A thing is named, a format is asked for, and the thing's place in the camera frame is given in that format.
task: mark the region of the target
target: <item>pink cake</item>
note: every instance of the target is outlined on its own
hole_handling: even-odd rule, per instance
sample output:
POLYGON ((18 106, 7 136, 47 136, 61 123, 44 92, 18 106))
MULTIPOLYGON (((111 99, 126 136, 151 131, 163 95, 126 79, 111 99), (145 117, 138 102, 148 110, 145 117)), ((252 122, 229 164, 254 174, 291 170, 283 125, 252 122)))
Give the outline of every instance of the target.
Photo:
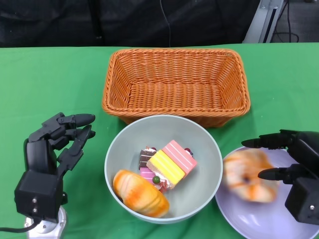
POLYGON ((153 177, 155 176, 155 174, 149 168, 141 167, 140 175, 146 180, 148 180, 150 183, 155 185, 155 183, 153 183, 153 177))
POLYGON ((185 172, 184 177, 197 165, 190 153, 186 152, 175 140, 168 143, 162 150, 185 172))

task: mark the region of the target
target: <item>black backdrop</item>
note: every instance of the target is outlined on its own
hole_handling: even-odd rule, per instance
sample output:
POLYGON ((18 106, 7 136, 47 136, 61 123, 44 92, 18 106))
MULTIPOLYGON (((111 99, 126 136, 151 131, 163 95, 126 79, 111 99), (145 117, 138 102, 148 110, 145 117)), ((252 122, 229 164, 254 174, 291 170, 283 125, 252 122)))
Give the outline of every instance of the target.
POLYGON ((241 43, 258 4, 259 0, 0 0, 0 46, 241 43))

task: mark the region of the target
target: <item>wicker basket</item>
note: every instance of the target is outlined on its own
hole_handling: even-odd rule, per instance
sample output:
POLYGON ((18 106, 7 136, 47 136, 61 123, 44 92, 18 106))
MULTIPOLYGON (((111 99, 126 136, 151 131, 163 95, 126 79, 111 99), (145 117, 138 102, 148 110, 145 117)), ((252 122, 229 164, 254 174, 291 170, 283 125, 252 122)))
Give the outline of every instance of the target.
POLYGON ((176 115, 220 127, 249 111, 240 56, 228 49, 127 49, 111 58, 104 111, 127 124, 176 115))

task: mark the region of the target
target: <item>bowl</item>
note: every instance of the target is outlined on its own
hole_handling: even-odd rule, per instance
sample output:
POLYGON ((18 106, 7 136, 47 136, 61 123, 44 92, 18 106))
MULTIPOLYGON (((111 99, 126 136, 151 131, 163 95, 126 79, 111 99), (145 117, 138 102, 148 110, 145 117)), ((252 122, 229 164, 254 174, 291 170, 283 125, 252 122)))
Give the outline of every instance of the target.
POLYGON ((129 213, 144 221, 171 224, 198 213, 214 197, 222 177, 222 157, 214 138, 200 125, 178 116, 142 118, 125 127, 113 140, 105 158, 105 179, 115 200, 129 213), (170 203, 162 218, 152 218, 126 207, 113 190, 113 179, 120 169, 139 173, 140 151, 146 146, 158 150, 171 140, 190 148, 197 166, 174 189, 164 193, 170 203))
MULTIPOLYGON (((261 150, 274 167, 289 167, 297 163, 285 150, 261 150)), ((263 204, 243 201, 222 182, 216 193, 216 201, 228 223, 247 239, 312 239, 319 232, 319 226, 298 223, 285 207, 291 187, 281 181, 276 200, 263 204)))

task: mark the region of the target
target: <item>green table surface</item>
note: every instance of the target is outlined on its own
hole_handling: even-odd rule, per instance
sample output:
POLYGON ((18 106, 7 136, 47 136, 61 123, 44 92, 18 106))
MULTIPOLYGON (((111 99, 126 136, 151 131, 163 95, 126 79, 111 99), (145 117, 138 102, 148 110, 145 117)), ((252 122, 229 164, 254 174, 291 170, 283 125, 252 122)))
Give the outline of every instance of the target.
MULTIPOLYGON (((245 116, 208 129, 222 156, 245 139, 278 130, 319 131, 319 44, 238 44, 252 106, 245 116)), ((110 55, 120 48, 0 49, 0 227, 20 228, 14 189, 24 172, 23 141, 58 112, 96 115, 96 136, 64 177, 69 224, 66 239, 193 239, 240 236, 223 218, 215 199, 192 218, 155 225, 131 216, 110 194, 104 177, 108 147, 125 127, 101 107, 110 55)), ((25 235, 0 232, 0 238, 25 235)))

